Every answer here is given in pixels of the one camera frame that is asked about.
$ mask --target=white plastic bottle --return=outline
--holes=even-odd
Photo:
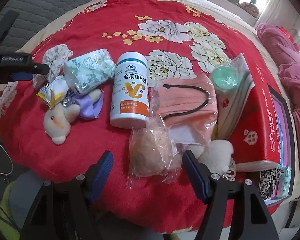
[[[138,52],[122,54],[117,63],[112,92],[110,124],[119,128],[142,128],[149,116],[147,60]]]

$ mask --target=red floral bedsheet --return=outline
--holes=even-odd
[[[40,62],[58,44],[66,44],[73,57],[106,48],[115,62],[124,52],[140,52],[148,60],[149,87],[170,77],[193,78],[202,71],[209,75],[215,65],[243,53],[251,72],[259,66],[268,83],[279,90],[250,40],[179,2],[108,0],[89,6],[38,45],[32,52],[34,61]],[[62,182],[84,173],[104,150],[110,150],[114,167],[95,207],[158,232],[197,230],[206,206],[195,197],[183,171],[171,185],[125,188],[130,130],[109,124],[112,85],[112,81],[103,85],[99,119],[77,120],[66,142],[57,146],[44,132],[47,106],[36,96],[32,82],[9,84],[0,101],[0,133],[10,156],[42,178]],[[233,201],[228,201],[225,227],[230,225],[232,207]]]

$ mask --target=black cord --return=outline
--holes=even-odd
[[[203,104],[201,104],[200,106],[196,107],[195,109],[192,109],[192,110],[189,110],[189,111],[186,111],[186,112],[182,112],[182,113],[173,113],[173,114],[168,114],[166,115],[163,120],[167,120],[168,118],[170,117],[173,117],[173,116],[182,116],[182,115],[187,115],[187,114],[192,114],[196,111],[199,111],[201,108],[207,106],[208,102],[209,102],[209,92],[205,89],[202,89],[202,88],[199,88],[199,87],[196,87],[196,86],[186,86],[186,85],[170,85],[170,84],[164,84],[163,85],[164,88],[192,88],[192,89],[196,89],[196,90],[199,90],[203,93],[206,94],[206,97],[207,99],[203,102]]]
[[[18,228],[18,226],[16,225],[16,223],[7,215],[7,213],[3,210],[3,208],[1,206],[0,206],[0,210],[10,220],[10,222],[12,223],[12,225],[14,225],[15,227]]]
[[[8,226],[11,226],[13,229],[15,229],[16,231],[18,231],[19,234],[21,234],[21,229],[19,227],[17,227],[16,225],[10,223],[9,221],[5,220],[3,217],[0,216],[0,220],[4,223],[6,223]]]

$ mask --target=pink face mask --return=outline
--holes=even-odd
[[[218,107],[213,84],[204,73],[194,79],[167,79],[154,93],[160,101],[154,114],[160,114],[167,127],[186,124],[210,140]]]

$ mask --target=plush toy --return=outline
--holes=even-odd
[[[103,93],[95,89],[82,98],[74,96],[73,104],[64,107],[62,103],[49,109],[43,118],[45,132],[52,138],[55,144],[63,144],[70,133],[71,123],[80,117],[84,119],[97,118],[103,101]]]
[[[224,174],[229,170],[233,146],[226,140],[210,141],[207,145],[189,145],[189,150],[198,159],[199,163],[205,164],[211,173]]]

